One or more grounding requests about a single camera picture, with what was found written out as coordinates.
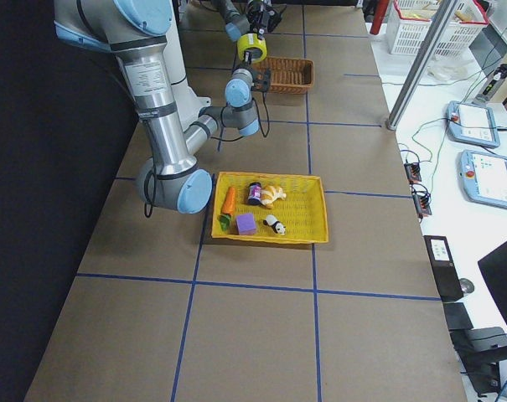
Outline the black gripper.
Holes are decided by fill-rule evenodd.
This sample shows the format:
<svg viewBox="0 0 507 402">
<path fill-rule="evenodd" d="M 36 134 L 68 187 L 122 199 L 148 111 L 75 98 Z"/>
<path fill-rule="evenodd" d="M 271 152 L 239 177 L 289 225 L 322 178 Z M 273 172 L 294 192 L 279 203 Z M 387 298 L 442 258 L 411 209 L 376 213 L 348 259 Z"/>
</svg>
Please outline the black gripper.
<svg viewBox="0 0 507 402">
<path fill-rule="evenodd" d="M 244 52 L 244 61 L 245 63 L 238 64 L 232 72 L 232 77 L 234 79 L 241 80 L 255 80 L 257 77 L 257 71 L 250 64 L 252 63 L 252 52 L 247 50 Z"/>
</svg>

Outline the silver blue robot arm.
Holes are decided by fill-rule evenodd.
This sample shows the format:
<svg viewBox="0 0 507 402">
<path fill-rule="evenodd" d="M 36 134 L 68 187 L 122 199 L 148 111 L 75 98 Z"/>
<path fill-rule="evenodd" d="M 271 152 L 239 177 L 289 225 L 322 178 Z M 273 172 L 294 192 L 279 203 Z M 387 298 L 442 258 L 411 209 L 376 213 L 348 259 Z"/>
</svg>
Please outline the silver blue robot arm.
<svg viewBox="0 0 507 402">
<path fill-rule="evenodd" d="M 224 106 L 198 97 L 187 80 L 170 1 L 56 1 L 54 25 L 67 44 L 116 57 L 152 151 L 136 180 L 146 207 L 201 211 L 212 179 L 196 152 L 225 127 L 243 137 L 260 129 L 251 71 L 233 72 Z"/>
</svg>

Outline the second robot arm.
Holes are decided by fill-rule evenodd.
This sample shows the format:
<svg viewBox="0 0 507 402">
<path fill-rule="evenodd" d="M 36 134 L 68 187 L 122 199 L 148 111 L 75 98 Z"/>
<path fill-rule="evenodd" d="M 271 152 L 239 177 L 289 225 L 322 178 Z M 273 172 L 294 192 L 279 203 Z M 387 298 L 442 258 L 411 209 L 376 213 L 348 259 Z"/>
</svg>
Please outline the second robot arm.
<svg viewBox="0 0 507 402">
<path fill-rule="evenodd" d="M 223 18 L 225 31 L 233 42 L 245 34 L 257 34 L 263 39 L 275 30 L 287 9 L 286 4 L 278 8 L 271 1 L 247 1 L 243 12 L 232 1 L 214 0 L 210 3 Z"/>
</svg>

